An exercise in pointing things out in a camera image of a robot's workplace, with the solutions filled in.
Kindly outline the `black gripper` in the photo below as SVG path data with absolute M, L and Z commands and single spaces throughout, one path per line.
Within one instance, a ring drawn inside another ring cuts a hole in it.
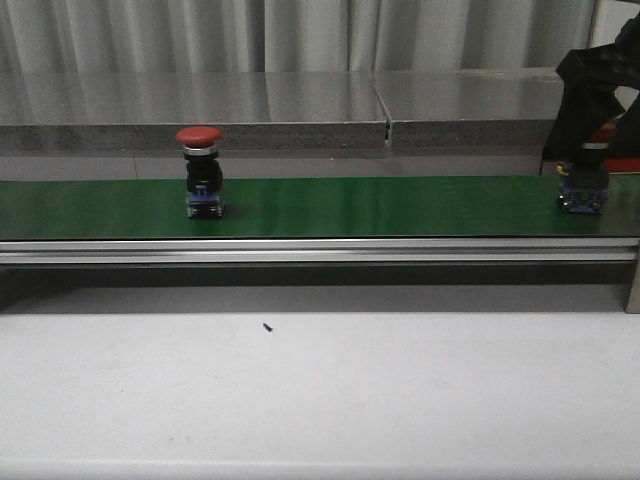
M 556 73 L 563 92 L 542 160 L 568 157 L 601 127 L 608 135 L 608 159 L 638 158 L 639 108 L 625 109 L 615 92 L 618 87 L 639 90 L 639 15 L 612 43 L 570 50 Z

